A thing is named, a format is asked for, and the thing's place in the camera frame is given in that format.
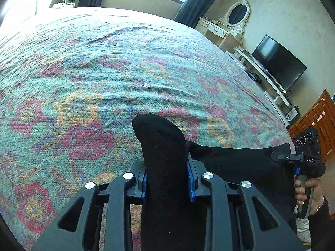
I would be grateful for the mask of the right hand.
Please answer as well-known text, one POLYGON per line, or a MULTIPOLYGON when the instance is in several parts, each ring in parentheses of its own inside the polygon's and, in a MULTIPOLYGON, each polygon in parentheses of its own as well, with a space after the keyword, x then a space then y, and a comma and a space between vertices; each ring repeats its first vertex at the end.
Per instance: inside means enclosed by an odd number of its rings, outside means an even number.
POLYGON ((311 206, 309 214, 314 215, 318 211, 318 209, 321 208, 324 204, 324 196, 322 195, 320 179, 311 178, 309 180, 306 180, 305 187, 302 187, 301 181, 298 179, 298 176, 296 176, 294 180, 294 186, 296 204, 298 206, 304 205, 305 201, 307 200, 307 195, 305 194, 305 191, 307 189, 313 188, 313 195, 310 196, 311 206))

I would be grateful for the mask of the dark sleeved right forearm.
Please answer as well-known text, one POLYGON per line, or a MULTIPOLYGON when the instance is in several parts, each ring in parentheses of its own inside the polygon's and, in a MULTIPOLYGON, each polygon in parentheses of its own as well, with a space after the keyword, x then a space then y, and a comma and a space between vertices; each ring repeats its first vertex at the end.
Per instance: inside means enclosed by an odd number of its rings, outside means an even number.
POLYGON ((335 251, 335 229, 334 220, 331 219, 328 209, 328 200, 324 198, 322 206, 310 215, 309 231, 311 235, 312 251, 335 251))

